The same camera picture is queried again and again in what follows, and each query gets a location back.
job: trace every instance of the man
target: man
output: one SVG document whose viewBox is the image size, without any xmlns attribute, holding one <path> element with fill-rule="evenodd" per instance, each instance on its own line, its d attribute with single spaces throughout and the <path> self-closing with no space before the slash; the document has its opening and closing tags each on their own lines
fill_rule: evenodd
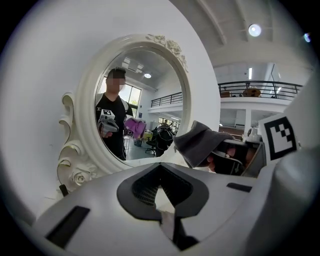
<svg viewBox="0 0 320 256">
<path fill-rule="evenodd" d="M 124 120 L 126 115 L 133 116 L 132 108 L 120 98 L 119 92 L 126 84 L 126 71 L 116 67 L 110 70 L 106 80 L 106 92 L 96 95 L 95 119 L 99 121 L 101 110 L 110 110 L 115 115 L 115 123 L 119 127 L 118 132 L 101 134 L 108 149 L 121 160 L 126 160 L 124 147 Z"/>
</svg>

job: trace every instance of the black t-shirt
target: black t-shirt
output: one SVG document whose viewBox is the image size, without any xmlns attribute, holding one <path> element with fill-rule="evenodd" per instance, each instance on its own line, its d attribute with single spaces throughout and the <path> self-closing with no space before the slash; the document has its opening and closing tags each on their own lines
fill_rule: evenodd
<svg viewBox="0 0 320 256">
<path fill-rule="evenodd" d="M 108 149 L 115 154 L 118 158 L 125 160 L 126 155 L 124 153 L 124 120 L 126 115 L 133 116 L 132 108 L 128 104 L 128 110 L 126 112 L 125 106 L 118 96 L 115 101 L 111 101 L 106 97 L 105 94 L 102 95 L 101 100 L 95 106 L 95 120 L 98 123 L 101 110 L 111 110 L 115 116 L 115 123 L 119 127 L 118 132 L 113 132 L 111 137 L 102 138 Z"/>
</svg>

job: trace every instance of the ceiling light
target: ceiling light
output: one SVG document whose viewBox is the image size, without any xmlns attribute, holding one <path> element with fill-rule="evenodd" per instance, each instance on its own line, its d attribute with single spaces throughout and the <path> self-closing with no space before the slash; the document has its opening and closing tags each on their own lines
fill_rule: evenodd
<svg viewBox="0 0 320 256">
<path fill-rule="evenodd" d="M 261 27 L 257 24 L 252 24 L 249 26 L 249 34 L 253 37 L 258 37 L 261 34 Z"/>
<path fill-rule="evenodd" d="M 252 67 L 249 68 L 249 80 L 252 79 Z"/>
<path fill-rule="evenodd" d="M 305 40 L 307 43 L 310 43 L 311 40 L 310 40 L 310 37 L 309 37 L 309 33 L 305 33 L 303 37 L 304 37 L 304 40 Z"/>
</svg>

